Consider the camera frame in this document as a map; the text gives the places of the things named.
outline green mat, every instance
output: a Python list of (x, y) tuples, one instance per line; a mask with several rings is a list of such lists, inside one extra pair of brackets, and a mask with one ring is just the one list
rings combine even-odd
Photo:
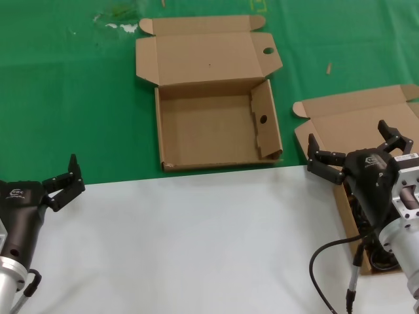
[(226, 14), (266, 16), (280, 51), (284, 67), (271, 76), (278, 166), (304, 163), (295, 101), (419, 83), (417, 0), (0, 0), (0, 179), (63, 173), (72, 152), (87, 183), (220, 171), (161, 171), (153, 85), (135, 74), (144, 34), (119, 25)]

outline small hole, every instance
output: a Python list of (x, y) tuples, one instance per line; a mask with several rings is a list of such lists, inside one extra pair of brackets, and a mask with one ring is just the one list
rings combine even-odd
[(19, 257), (19, 251), (18, 250), (10, 250), (11, 255), (15, 256), (15, 257)]
[(271, 54), (271, 53), (273, 53), (275, 50), (273, 49), (273, 48), (265, 48), (264, 50), (263, 50), (263, 53), (264, 54)]

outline box lid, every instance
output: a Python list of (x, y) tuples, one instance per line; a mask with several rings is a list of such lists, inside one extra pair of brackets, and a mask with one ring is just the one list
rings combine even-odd
[(406, 103), (418, 97), (419, 86), (394, 85), (298, 101), (294, 103), (293, 111), (301, 118), (315, 118)]
[(273, 37), (251, 33), (263, 16), (142, 19), (154, 37), (136, 42), (137, 76), (159, 86), (256, 79), (282, 66)]
[(407, 103), (418, 97), (419, 86), (407, 84), (299, 101), (294, 113), (310, 120), (297, 127), (295, 134), (304, 153), (308, 134), (313, 133), (320, 149), (347, 154), (383, 143), (377, 126), (385, 120), (411, 138), (412, 151), (419, 152), (419, 103)]

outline white stain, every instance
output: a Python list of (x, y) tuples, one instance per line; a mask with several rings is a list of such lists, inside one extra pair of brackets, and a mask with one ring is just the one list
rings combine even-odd
[(136, 31), (138, 24), (128, 24), (128, 25), (124, 25), (121, 24), (120, 27), (122, 27), (127, 33), (133, 33)]

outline cardboard box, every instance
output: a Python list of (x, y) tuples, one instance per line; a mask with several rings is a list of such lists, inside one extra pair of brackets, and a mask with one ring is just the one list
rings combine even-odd
[(269, 80), (282, 67), (262, 16), (142, 19), (137, 76), (155, 88), (165, 171), (272, 164), (282, 153)]
[[(378, 121), (385, 120), (414, 141), (412, 152), (419, 152), (419, 103), (408, 103), (418, 97), (419, 86), (409, 84), (299, 101), (293, 106), (294, 113), (310, 120), (295, 129), (295, 134), (306, 156), (310, 133), (316, 136), (321, 150), (347, 154), (382, 144), (377, 126)], [(393, 152), (394, 156), (400, 154), (400, 150)], [(346, 236), (358, 235), (344, 186), (336, 186), (334, 194)], [(352, 254), (358, 243), (350, 243)], [(366, 255), (361, 273), (373, 273)]]

